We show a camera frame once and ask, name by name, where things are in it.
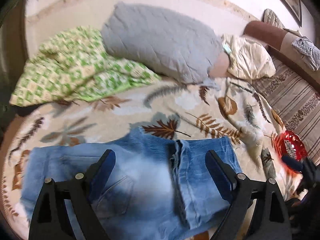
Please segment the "red glass bowl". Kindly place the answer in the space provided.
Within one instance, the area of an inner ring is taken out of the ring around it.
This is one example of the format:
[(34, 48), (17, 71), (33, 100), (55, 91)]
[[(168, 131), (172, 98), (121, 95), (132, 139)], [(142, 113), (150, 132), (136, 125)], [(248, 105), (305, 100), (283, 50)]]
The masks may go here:
[[(288, 155), (297, 161), (302, 162), (308, 154), (305, 148), (305, 145), (301, 141), (300, 137), (294, 133), (293, 131), (286, 130), (283, 133), (275, 135), (272, 139), (272, 147), (274, 148), (277, 155), (279, 155), (280, 159), (284, 155)], [(286, 166), (286, 168), (292, 172), (283, 161), (282, 163)]]

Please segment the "patterned cushion on sofa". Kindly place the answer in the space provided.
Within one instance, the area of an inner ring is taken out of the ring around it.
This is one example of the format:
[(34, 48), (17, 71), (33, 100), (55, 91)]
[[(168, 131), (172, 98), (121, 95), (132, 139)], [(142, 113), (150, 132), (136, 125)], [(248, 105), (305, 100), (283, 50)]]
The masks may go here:
[(284, 29), (284, 25), (280, 21), (279, 17), (271, 9), (265, 9), (263, 14), (263, 22), (270, 24), (274, 27)]

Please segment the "grey quilted pillow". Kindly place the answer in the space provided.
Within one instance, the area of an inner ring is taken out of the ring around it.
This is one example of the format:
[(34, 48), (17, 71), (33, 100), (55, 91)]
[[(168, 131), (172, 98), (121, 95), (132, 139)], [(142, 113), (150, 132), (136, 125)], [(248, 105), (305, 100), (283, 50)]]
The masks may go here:
[(109, 55), (140, 62), (183, 84), (207, 80), (223, 51), (221, 39), (208, 25), (145, 4), (117, 3), (101, 35)]

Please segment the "grey cloth on sofa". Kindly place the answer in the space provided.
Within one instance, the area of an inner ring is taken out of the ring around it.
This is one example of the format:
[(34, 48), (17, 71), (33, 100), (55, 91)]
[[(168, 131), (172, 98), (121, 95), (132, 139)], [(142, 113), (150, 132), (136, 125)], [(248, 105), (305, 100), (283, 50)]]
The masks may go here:
[(306, 36), (295, 39), (291, 45), (301, 54), (302, 60), (312, 71), (319, 71), (319, 49)]

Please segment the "green patterned quilt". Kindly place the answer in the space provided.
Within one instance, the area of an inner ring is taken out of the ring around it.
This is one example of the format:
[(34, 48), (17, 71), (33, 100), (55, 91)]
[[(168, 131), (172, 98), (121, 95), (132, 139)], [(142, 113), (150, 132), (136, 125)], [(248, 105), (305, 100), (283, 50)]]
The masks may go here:
[(144, 64), (109, 55), (98, 29), (76, 27), (40, 44), (27, 59), (9, 102), (19, 107), (92, 102), (159, 80)]

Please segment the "cream satin pillow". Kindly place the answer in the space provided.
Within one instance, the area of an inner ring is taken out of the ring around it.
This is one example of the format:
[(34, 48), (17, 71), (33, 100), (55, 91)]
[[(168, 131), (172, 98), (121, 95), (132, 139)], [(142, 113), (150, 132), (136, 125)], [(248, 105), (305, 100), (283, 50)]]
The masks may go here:
[(276, 68), (266, 48), (250, 38), (223, 34), (222, 46), (229, 57), (228, 72), (232, 76), (252, 82), (272, 77)]

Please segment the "blue denim jeans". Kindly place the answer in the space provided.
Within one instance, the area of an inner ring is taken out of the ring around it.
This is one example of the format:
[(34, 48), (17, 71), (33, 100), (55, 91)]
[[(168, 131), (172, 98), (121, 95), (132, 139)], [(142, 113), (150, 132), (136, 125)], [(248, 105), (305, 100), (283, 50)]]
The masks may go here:
[(217, 226), (229, 204), (206, 168), (206, 153), (214, 150), (241, 172), (226, 137), (173, 141), (135, 128), (108, 143), (35, 148), (21, 191), (27, 217), (46, 178), (72, 179), (106, 150), (114, 151), (116, 163), (92, 207), (110, 239), (186, 239)]

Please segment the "brown striped sofa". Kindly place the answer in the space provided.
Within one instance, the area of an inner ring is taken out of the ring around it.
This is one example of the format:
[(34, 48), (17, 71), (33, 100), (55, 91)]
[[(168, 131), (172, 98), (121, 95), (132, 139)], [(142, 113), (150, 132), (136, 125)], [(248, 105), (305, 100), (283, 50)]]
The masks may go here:
[(308, 157), (319, 164), (319, 72), (311, 71), (292, 46), (298, 36), (261, 21), (249, 22), (244, 35), (267, 46), (276, 73), (253, 83), (287, 130), (303, 142)]

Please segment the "leaf print beige blanket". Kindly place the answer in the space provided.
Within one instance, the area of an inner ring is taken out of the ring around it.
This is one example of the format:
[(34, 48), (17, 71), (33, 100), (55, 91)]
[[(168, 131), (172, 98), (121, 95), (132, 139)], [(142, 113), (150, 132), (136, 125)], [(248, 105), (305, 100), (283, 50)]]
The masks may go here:
[(1, 198), (6, 219), (19, 239), (29, 223), (20, 201), (22, 180), (33, 148), (75, 146), (119, 139), (135, 127), (165, 139), (197, 140), (227, 136), (242, 170), (251, 179), (272, 175), (285, 199), (301, 176), (280, 159), (276, 145), (285, 126), (266, 99), (249, 83), (217, 79), (219, 90), (174, 81), (129, 89), (95, 102), (47, 103), (28, 108), (9, 127), (2, 151)]

